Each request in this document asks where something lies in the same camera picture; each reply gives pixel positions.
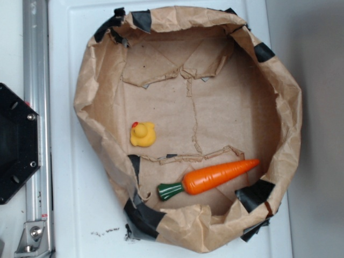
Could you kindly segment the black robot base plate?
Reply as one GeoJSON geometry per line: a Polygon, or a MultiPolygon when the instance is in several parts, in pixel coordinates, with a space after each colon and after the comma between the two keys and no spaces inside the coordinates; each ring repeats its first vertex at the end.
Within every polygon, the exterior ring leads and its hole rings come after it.
{"type": "Polygon", "coordinates": [[[1,204],[40,168],[39,115],[1,83],[1,204]]]}

